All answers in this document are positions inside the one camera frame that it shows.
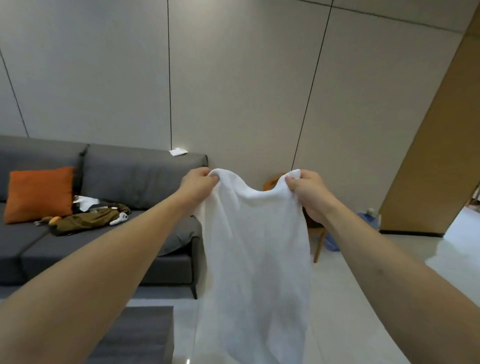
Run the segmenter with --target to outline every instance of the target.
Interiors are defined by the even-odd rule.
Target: wooden chair
[[[276,176],[275,178],[269,180],[267,183],[264,184],[264,191],[269,191],[272,188],[275,187],[276,183],[278,182],[278,179],[284,175],[280,174],[279,176]],[[312,236],[314,234],[319,234],[320,235],[320,240],[317,245],[317,250],[315,252],[315,256],[313,257],[313,262],[316,263],[318,262],[318,257],[320,256],[320,252],[322,251],[322,247],[325,244],[325,237],[327,236],[327,230],[325,226],[323,226],[321,223],[316,222],[312,220],[310,216],[308,216],[307,211],[305,211],[305,208],[303,208],[303,215],[305,216],[305,221],[307,222],[307,230],[308,230],[308,237],[309,239],[312,239]]]

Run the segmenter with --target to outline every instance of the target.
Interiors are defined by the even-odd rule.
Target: white game controller
[[[125,214],[124,212],[120,212],[119,218],[113,220],[110,222],[110,226],[120,224],[121,222],[127,221],[128,220],[128,215]]]

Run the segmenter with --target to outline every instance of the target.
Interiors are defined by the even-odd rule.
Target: person's left hand
[[[181,180],[181,185],[176,194],[185,203],[188,211],[193,211],[212,192],[219,181],[218,176],[207,176],[211,169],[201,167],[190,170]]]

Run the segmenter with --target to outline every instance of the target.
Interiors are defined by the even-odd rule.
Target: black baseboard
[[[416,235],[416,236],[432,236],[434,238],[443,238],[444,234],[436,232],[419,232],[419,231],[397,231],[397,230],[380,230],[381,234],[394,234],[394,235]]]

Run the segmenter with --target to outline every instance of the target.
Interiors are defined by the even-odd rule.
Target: hand
[[[218,176],[207,176],[211,169],[201,167],[190,170],[181,180],[176,194],[186,205],[188,211],[193,211],[212,192],[219,181]]]
[[[288,188],[298,196],[308,216],[317,222],[322,222],[325,213],[337,201],[317,172],[301,170],[299,180],[287,176],[285,182]]]

